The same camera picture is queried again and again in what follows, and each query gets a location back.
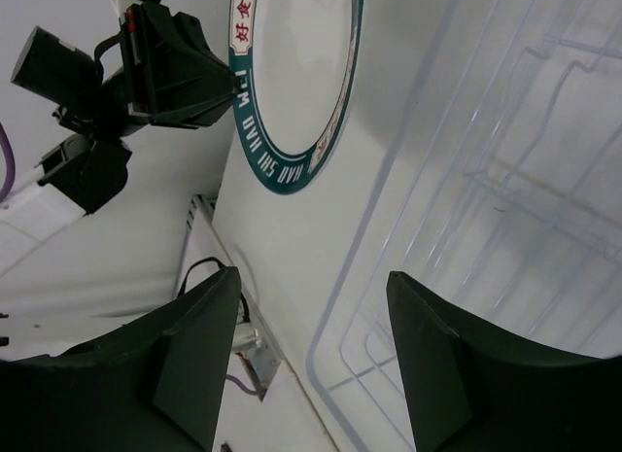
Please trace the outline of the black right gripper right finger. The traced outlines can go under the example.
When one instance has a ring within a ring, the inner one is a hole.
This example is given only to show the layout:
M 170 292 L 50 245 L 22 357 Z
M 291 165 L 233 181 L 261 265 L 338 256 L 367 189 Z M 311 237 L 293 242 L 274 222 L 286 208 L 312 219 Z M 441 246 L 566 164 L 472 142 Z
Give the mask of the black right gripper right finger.
M 620 450 L 619 356 L 529 340 L 403 271 L 386 293 L 417 450 Z

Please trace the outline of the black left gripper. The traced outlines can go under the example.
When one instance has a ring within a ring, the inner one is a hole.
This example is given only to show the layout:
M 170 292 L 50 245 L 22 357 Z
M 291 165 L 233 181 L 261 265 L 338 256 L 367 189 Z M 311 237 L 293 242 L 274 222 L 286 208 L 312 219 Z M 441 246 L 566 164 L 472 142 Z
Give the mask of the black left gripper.
M 58 123 L 80 134 L 128 136 L 146 124 L 198 129 L 233 102 L 233 73 L 210 49 L 199 19 L 145 1 L 121 15 L 123 69 L 109 77 L 89 54 L 40 26 L 11 83 L 55 103 Z

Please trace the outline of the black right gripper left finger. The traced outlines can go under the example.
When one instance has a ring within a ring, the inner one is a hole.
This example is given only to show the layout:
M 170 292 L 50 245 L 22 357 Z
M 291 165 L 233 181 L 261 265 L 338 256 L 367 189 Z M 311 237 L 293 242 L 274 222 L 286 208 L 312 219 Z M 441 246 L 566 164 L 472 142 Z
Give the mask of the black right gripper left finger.
M 62 354 L 3 361 L 2 450 L 211 450 L 240 296 L 226 266 Z

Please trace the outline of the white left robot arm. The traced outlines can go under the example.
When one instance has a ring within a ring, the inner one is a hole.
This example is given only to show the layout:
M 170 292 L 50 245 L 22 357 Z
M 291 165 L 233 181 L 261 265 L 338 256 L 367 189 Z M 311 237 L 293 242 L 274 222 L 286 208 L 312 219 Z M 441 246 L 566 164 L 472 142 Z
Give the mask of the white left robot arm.
M 69 136 L 1 202 L 3 272 L 124 189 L 127 136 L 147 126 L 211 126 L 240 91 L 197 17 L 145 0 L 127 6 L 119 23 L 92 53 L 38 27 L 19 55 L 13 84 L 53 102 Z

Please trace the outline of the green rimmed white plate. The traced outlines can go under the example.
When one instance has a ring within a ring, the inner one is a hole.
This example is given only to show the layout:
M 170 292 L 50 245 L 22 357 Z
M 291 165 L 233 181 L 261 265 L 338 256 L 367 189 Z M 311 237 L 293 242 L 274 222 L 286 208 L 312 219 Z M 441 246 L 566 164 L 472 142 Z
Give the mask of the green rimmed white plate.
M 269 191 L 320 174 L 346 120 L 364 0 L 230 0 L 228 63 L 245 158 Z

